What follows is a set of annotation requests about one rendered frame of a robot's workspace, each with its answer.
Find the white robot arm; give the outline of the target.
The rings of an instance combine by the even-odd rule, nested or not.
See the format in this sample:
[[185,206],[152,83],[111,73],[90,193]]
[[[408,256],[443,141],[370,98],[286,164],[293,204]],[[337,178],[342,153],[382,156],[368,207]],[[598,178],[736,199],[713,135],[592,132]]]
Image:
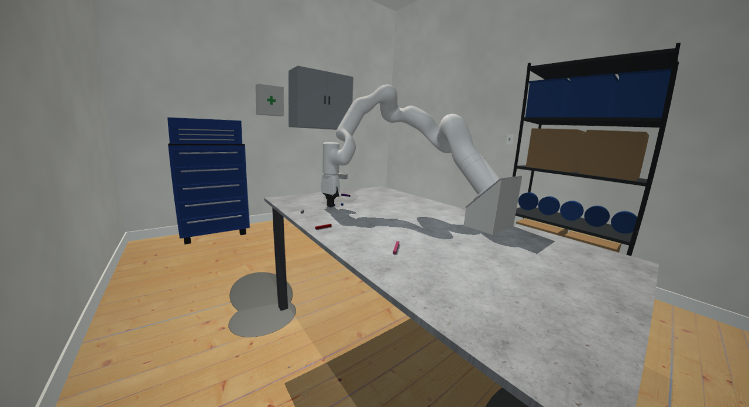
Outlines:
[[473,145],[470,130],[462,117],[449,114],[442,118],[438,126],[422,109],[415,106],[399,108],[396,89],[389,84],[382,85],[366,97],[354,100],[335,132],[339,140],[345,141],[344,147],[339,150],[339,143],[323,143],[322,173],[339,174],[340,180],[348,179],[347,174],[339,173],[339,165],[347,165],[351,161],[356,150],[352,136],[363,116],[379,103],[383,119],[390,123],[407,123],[422,132],[439,151],[452,152],[453,161],[478,194],[474,199],[499,180],[499,176]]

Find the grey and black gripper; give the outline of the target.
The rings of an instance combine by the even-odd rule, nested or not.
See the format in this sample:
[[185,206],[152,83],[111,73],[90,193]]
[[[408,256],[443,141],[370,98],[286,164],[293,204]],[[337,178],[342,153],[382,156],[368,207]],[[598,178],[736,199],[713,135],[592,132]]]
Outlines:
[[322,174],[321,192],[322,194],[326,196],[327,206],[329,207],[334,206],[334,199],[335,197],[339,196],[339,191],[340,191],[339,174],[335,174],[335,175]]

